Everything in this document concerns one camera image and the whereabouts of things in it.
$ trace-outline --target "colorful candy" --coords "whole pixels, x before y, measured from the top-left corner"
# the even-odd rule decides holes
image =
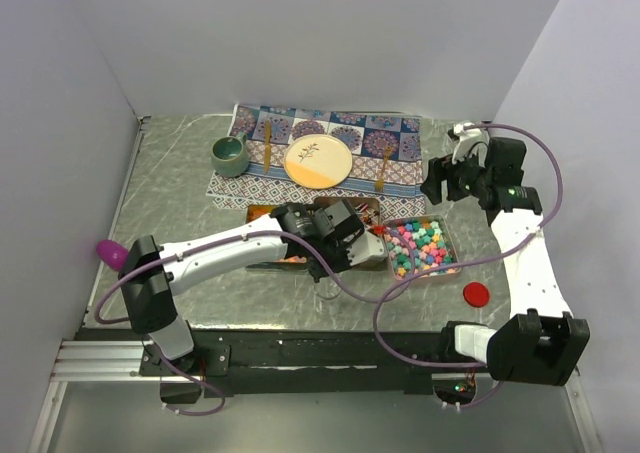
[[[402,235],[410,247],[407,248],[405,243],[395,236],[385,235],[391,266],[398,278],[403,278],[410,272],[420,272],[456,262],[452,250],[447,248],[445,242],[449,239],[442,233],[437,221],[406,221],[403,225],[392,227],[392,229],[396,234]],[[413,264],[411,263],[411,254],[414,257]],[[431,275],[455,271],[449,268],[446,272],[442,270],[431,273]]]

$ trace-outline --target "purple ball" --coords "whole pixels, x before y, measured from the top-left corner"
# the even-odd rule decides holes
[[[127,250],[120,243],[113,240],[102,240],[96,246],[96,252],[106,265],[115,271],[120,271],[124,266],[124,262],[129,255]]]

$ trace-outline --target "patterned tablecloth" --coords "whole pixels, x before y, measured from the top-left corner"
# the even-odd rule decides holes
[[[271,164],[264,173],[264,125],[271,121]],[[207,188],[218,208],[287,201],[311,203],[317,196],[378,198],[383,219],[425,214],[420,193],[422,157],[420,122],[416,118],[364,115],[282,107],[236,106],[230,136],[247,135],[250,164],[238,178],[214,172]],[[353,168],[338,186],[312,190],[295,184],[283,168],[286,149],[308,134],[329,134],[342,140],[353,154]],[[384,193],[374,190],[387,147],[393,151],[385,170]]]

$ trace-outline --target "black metal bar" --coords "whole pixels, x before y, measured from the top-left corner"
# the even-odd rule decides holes
[[[203,362],[207,381],[226,395],[391,391],[432,394],[431,374],[464,369],[413,367],[389,355],[372,332],[290,330],[193,330],[197,349],[188,373],[198,376]],[[388,332],[386,341],[400,353],[438,361],[439,332]],[[82,328],[83,341],[140,339],[130,330]],[[154,349],[141,362],[143,376],[170,376]]]

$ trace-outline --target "beige plate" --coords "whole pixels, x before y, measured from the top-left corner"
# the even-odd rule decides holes
[[[342,182],[353,166],[347,145],[329,135],[298,138],[284,154],[284,169],[301,186],[321,190]]]

